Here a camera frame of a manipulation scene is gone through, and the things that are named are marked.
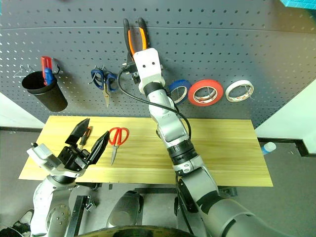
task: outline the red scissors handle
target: red scissors handle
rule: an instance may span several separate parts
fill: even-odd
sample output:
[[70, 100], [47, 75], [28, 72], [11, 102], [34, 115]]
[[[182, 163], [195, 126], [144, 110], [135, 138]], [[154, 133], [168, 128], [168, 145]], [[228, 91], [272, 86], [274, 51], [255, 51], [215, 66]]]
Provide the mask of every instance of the red scissors handle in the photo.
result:
[[[109, 131], [109, 133], [111, 133], [113, 130], [116, 130], [116, 132], [115, 132], [113, 140], [111, 140], [111, 138], [109, 139], [109, 143], [112, 146], [114, 146], [115, 144], [118, 146], [122, 145], [128, 139], [129, 130], [126, 127], [114, 127]], [[122, 130], [126, 131], [126, 137], [123, 141], [122, 141]]]

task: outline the gray pegboard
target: gray pegboard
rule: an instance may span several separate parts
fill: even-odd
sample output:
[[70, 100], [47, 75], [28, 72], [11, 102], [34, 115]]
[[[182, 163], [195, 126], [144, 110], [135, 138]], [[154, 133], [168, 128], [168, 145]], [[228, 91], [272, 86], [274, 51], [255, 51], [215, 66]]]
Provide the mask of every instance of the gray pegboard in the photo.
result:
[[[252, 99], [240, 103], [223, 97], [213, 106], [196, 107], [186, 101], [179, 109], [189, 118], [252, 119], [257, 127], [316, 75], [315, 18], [277, 0], [157, 1], [154, 5], [138, 0], [94, 1], [93, 7], [89, 3], [10, 0], [2, 4], [1, 92], [42, 121], [57, 114], [149, 116], [147, 105], [120, 92], [111, 94], [106, 108], [102, 92], [87, 85], [94, 65], [118, 72], [126, 61], [124, 17], [130, 22], [138, 16], [148, 21], [151, 46], [159, 52], [167, 85], [177, 79], [194, 83], [203, 78], [219, 81], [224, 89], [239, 79], [253, 83]], [[62, 68], [58, 80], [69, 105], [60, 113], [48, 111], [22, 88], [21, 79], [13, 78], [20, 64], [39, 71], [42, 55], [54, 57]], [[124, 87], [141, 96], [125, 78]]]

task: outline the wooden board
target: wooden board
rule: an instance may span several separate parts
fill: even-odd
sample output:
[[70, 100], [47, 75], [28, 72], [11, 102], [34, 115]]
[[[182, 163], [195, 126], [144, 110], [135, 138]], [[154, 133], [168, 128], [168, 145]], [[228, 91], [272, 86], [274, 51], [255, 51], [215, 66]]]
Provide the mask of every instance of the wooden board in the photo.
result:
[[[44, 143], [57, 156], [66, 145], [75, 125], [86, 117], [50, 116], [37, 143]], [[151, 118], [89, 117], [93, 126], [84, 147], [112, 127], [127, 127], [130, 136], [118, 148], [110, 165], [112, 146], [108, 144], [96, 165], [91, 165], [78, 182], [174, 184], [172, 162], [156, 135]], [[255, 131], [250, 120], [189, 119], [192, 143], [220, 186], [272, 186]], [[42, 180], [47, 173], [28, 158], [20, 179]]]

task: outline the pliers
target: pliers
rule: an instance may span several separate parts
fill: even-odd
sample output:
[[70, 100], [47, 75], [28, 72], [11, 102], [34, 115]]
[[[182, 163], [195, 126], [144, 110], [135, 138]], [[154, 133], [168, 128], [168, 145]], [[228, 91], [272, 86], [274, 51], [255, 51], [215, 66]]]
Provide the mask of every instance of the pliers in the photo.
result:
[[[125, 38], [126, 47], [132, 58], [136, 51], [134, 50], [134, 47], [133, 47], [131, 32], [129, 28], [129, 22], [126, 18], [123, 20], [123, 24], [124, 24], [124, 38]], [[139, 26], [140, 36], [142, 39], [142, 50], [145, 50], [149, 47], [149, 41], [148, 41], [146, 23], [142, 17], [138, 18], [138, 26]]]

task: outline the black cup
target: black cup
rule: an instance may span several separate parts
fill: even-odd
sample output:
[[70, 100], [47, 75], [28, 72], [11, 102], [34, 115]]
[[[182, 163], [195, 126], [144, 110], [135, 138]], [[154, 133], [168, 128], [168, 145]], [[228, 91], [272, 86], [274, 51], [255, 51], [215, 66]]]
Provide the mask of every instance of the black cup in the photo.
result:
[[60, 112], [68, 105], [55, 76], [53, 82], [45, 86], [42, 71], [34, 72], [23, 79], [22, 86], [52, 112]]

